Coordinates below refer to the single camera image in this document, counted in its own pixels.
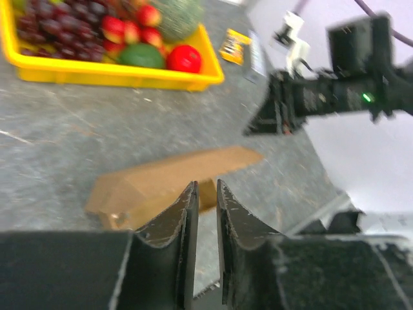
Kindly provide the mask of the brown cardboard box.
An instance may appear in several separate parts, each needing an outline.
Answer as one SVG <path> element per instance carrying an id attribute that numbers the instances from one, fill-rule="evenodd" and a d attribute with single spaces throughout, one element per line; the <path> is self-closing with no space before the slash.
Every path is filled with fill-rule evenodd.
<path id="1" fill-rule="evenodd" d="M 197 181 L 200 211 L 216 206 L 217 177 L 263 159 L 259 152 L 229 146 L 187 152 L 100 175 L 85 211 L 105 229 L 138 229 L 172 205 L 191 181 Z"/>

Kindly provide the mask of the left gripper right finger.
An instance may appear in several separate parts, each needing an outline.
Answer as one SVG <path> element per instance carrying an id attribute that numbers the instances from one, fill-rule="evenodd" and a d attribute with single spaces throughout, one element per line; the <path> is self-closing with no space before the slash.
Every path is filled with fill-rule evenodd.
<path id="1" fill-rule="evenodd" d="M 286 235 L 217 183 L 222 304 L 228 309 L 411 309 L 412 243 L 363 234 L 361 211 Z"/>

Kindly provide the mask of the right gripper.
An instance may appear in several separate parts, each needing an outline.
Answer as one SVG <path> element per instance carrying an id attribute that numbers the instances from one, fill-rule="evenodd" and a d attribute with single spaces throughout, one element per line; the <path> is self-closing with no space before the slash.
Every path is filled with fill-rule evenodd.
<path id="1" fill-rule="evenodd" d="M 305 119 L 293 113 L 291 82 L 287 71 L 270 74 L 265 99 L 243 130 L 244 136 L 290 135 L 303 128 Z"/>

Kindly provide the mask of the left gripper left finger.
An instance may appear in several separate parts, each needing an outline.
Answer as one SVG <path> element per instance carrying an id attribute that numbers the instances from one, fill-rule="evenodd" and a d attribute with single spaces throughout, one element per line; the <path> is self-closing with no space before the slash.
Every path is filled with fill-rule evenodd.
<path id="1" fill-rule="evenodd" d="M 139 230 L 1 233 L 2 309 L 191 309 L 199 186 Z"/>

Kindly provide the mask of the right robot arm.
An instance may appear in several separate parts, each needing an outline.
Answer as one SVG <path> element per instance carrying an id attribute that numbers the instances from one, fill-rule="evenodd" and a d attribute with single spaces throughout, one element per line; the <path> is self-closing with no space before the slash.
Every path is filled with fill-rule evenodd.
<path id="1" fill-rule="evenodd" d="M 309 116 L 368 111 L 375 121 L 396 110 L 412 114 L 412 65 L 395 67 L 392 27 L 386 13 L 355 19 L 327 31 L 332 70 L 299 74 L 275 70 L 267 96 L 243 131 L 245 136 L 293 134 Z"/>

